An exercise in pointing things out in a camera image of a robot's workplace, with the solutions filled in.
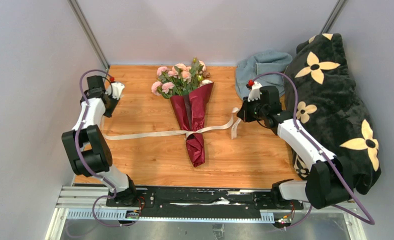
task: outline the gray wall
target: gray wall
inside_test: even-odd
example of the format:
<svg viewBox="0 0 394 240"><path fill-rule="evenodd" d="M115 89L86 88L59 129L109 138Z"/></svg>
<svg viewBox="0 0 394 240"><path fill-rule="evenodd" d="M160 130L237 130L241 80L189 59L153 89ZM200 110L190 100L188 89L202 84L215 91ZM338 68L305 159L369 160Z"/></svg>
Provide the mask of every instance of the gray wall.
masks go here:
<svg viewBox="0 0 394 240"><path fill-rule="evenodd" d="M82 72L100 68L66 0L0 1L0 239L44 239L62 185L61 143Z"/></svg>
<svg viewBox="0 0 394 240"><path fill-rule="evenodd" d="M343 35L357 90L372 115L382 175L361 200L376 220L369 240L394 239L394 0L349 0L331 33Z"/></svg>
<svg viewBox="0 0 394 240"><path fill-rule="evenodd" d="M335 0L79 0L107 60L235 66L267 49L295 54Z"/></svg>

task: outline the ribbon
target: ribbon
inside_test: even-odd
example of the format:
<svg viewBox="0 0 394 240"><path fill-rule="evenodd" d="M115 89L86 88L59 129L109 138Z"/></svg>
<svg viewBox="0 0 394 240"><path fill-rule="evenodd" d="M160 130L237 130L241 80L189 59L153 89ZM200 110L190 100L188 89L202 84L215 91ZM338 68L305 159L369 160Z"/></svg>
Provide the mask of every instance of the ribbon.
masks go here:
<svg viewBox="0 0 394 240"><path fill-rule="evenodd" d="M238 111L239 111L239 109L237 107L234 107L231 112L231 118L224 125L208 126L208 127L204 127L202 129L199 129L197 131L171 130L171 131L154 131L154 132L146 132L146 133L125 134L125 135L116 135L116 136L108 136L104 133L102 133L102 135L107 140L140 139L140 138L146 138L146 137L165 137L165 136L176 136L176 135L182 135L182 134L185 134L185 136L188 138L191 134L196 134L196 133L201 134L201 133L208 132L211 130L224 130L224 129L229 129L232 126L231 139L235 139L237 137L237 126L241 122L241 119L238 118L237 121L233 124L234 114ZM101 129L103 129L103 126L104 126L104 117L101 119Z"/></svg>

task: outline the bouquet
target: bouquet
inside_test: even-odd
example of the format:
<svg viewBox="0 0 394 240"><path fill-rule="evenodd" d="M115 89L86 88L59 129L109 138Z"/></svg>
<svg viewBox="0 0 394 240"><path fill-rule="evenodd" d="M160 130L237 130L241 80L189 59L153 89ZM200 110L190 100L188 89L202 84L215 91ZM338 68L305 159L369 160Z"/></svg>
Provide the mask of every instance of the bouquet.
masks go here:
<svg viewBox="0 0 394 240"><path fill-rule="evenodd" d="M157 69L157 81L151 91L170 99L181 130L195 132L204 128L206 104L213 88L209 77L205 63L196 57L191 66L178 63L172 68L161 66ZM205 141L201 133L187 135L185 145L194 167L205 163Z"/></svg>

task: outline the burgundy wrapping paper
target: burgundy wrapping paper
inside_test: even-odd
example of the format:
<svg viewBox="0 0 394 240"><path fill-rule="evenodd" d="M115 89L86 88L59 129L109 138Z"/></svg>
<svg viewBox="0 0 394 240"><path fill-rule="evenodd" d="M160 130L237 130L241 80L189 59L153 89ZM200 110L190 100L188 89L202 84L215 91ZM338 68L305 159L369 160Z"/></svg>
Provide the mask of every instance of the burgundy wrapping paper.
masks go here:
<svg viewBox="0 0 394 240"><path fill-rule="evenodd" d="M181 130L197 131L205 127L206 105L213 83L203 85L189 95L172 96L170 103ZM193 133L185 141L189 159L194 167L205 163L205 140L201 133Z"/></svg>

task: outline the wood grain surface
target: wood grain surface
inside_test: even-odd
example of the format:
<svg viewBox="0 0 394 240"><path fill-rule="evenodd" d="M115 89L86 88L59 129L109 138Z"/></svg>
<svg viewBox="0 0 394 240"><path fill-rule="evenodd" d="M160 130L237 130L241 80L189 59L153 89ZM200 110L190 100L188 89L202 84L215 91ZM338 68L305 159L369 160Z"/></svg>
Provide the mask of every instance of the wood grain surface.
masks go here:
<svg viewBox="0 0 394 240"><path fill-rule="evenodd" d="M112 118L105 119L104 133L114 136L180 130L170 101L150 91L157 68L110 67L109 73L125 84L125 90ZM208 71L214 86L205 126L219 126L228 122L234 107L242 105L235 92L235 67L211 66ZM281 180L299 179L291 164L290 147L257 122L240 123L234 140L231 129L205 132L203 137L206 162L196 168L188 158L184 135L107 140L107 143L113 164L136 185L271 188ZM98 181L76 176L75 183Z"/></svg>

